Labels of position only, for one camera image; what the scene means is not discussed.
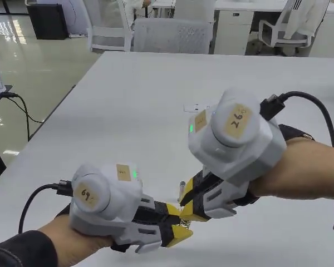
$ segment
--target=metal rod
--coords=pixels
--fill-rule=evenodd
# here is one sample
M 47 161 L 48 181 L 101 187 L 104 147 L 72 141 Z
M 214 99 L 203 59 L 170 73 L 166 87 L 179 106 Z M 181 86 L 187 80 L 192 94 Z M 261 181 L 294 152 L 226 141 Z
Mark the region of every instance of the metal rod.
M 184 188 L 185 188 L 185 182 L 182 181 L 182 182 L 179 183 L 179 197 L 177 199 L 178 202 L 180 202 L 181 199 L 182 199 L 182 196 L 183 196 L 183 193 L 184 193 Z

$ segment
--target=handwritten label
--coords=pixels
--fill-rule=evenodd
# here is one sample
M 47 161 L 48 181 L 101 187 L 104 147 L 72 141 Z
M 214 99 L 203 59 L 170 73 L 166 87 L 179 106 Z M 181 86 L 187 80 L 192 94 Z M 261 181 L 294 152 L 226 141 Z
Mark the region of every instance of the handwritten label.
M 130 168 L 128 165 L 116 164 L 116 171 L 119 181 L 131 182 Z
M 203 110 L 200 114 L 196 115 L 194 119 L 195 132 L 201 130 L 205 125 L 207 125 L 207 112 Z
M 74 190 L 73 195 L 91 209 L 94 209 L 99 201 L 98 196 L 83 182 Z
M 252 111 L 248 107 L 236 104 L 227 119 L 224 132 L 235 139 L 239 139 L 243 135 L 251 115 Z

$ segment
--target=hand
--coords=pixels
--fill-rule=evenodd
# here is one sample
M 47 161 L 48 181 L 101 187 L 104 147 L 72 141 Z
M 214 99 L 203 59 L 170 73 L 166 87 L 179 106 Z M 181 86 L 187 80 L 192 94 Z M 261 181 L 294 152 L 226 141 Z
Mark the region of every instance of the hand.
M 62 215 L 39 229 L 53 242 L 58 256 L 58 267 L 71 267 L 98 250 L 109 247 L 112 238 L 82 235 L 69 226 L 69 216 Z
M 334 199 L 334 148 L 306 139 L 287 142 L 281 161 L 250 184 L 255 196 Z

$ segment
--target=small white object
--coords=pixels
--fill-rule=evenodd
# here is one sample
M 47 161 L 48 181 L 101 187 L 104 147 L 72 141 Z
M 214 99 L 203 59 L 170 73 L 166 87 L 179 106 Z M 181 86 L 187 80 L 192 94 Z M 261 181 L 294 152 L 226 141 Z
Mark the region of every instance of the small white object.
M 210 105 L 207 105 L 207 104 L 183 105 L 183 111 L 184 112 L 198 113 L 202 110 L 207 110 L 209 108 L 210 108 Z

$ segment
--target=glossy floor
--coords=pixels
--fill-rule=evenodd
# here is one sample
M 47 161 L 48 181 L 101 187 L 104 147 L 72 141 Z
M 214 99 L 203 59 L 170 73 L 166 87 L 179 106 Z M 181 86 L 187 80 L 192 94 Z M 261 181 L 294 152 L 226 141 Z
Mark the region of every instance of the glossy floor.
M 1 78 L 25 99 L 36 120 L 50 114 L 98 56 L 87 49 L 85 38 L 37 40 L 28 16 L 0 16 Z M 30 125 L 31 132 L 38 127 Z M 1 100 L 0 154 L 7 165 L 24 148 L 26 136 L 24 113 L 14 103 Z

